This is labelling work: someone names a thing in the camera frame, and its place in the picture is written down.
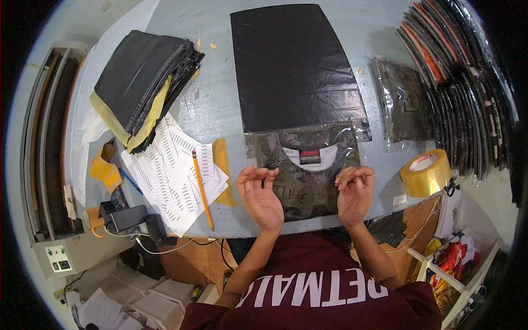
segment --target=hand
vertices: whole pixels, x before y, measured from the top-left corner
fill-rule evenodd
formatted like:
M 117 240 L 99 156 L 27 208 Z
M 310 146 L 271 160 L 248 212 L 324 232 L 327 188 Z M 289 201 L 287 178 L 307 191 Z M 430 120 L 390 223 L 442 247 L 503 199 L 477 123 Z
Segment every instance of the hand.
M 261 233 L 279 235 L 284 222 L 284 211 L 279 198 L 273 192 L 273 180 L 279 174 L 279 169 L 273 171 L 267 168 L 244 168 L 235 186 L 242 198 L 242 203 L 251 218 L 259 225 Z
M 347 167 L 335 179 L 338 186 L 337 210 L 339 219 L 347 229 L 363 223 L 372 201 L 374 170 L 361 166 Z

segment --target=person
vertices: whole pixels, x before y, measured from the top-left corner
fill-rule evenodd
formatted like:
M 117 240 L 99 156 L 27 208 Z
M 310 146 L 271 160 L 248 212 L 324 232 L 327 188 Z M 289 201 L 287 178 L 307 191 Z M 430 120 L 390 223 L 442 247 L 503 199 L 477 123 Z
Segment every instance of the person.
M 374 170 L 348 167 L 336 177 L 338 217 L 361 265 L 316 233 L 284 235 L 272 187 L 279 169 L 246 167 L 236 188 L 260 233 L 216 305 L 191 303 L 181 329 L 440 329 L 425 282 L 402 285 L 366 228 Z

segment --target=control panel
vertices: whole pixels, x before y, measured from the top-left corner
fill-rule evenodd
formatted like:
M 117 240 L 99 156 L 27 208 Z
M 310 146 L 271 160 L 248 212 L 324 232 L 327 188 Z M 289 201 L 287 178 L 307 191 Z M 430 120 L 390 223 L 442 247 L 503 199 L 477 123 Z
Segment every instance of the control panel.
M 70 262 L 62 245 L 46 247 L 46 255 L 54 272 L 71 270 Z

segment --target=clear tape roll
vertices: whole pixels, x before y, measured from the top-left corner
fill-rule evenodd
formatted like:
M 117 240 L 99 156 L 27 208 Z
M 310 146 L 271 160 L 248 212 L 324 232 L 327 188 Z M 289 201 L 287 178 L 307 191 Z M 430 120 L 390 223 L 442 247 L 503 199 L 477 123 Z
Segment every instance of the clear tape roll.
M 416 156 L 402 167 L 400 175 L 411 197 L 427 197 L 441 191 L 451 179 L 446 151 L 434 149 Z

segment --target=black clip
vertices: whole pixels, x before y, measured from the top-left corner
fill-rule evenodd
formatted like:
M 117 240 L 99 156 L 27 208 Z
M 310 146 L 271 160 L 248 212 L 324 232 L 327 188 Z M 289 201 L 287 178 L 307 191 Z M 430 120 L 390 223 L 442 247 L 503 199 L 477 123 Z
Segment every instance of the black clip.
M 448 197 L 453 196 L 453 194 L 455 193 L 455 189 L 460 190 L 460 185 L 459 184 L 455 185 L 455 179 L 456 178 L 454 177 L 449 179 L 449 184 L 444 188 L 444 190 L 447 191 Z

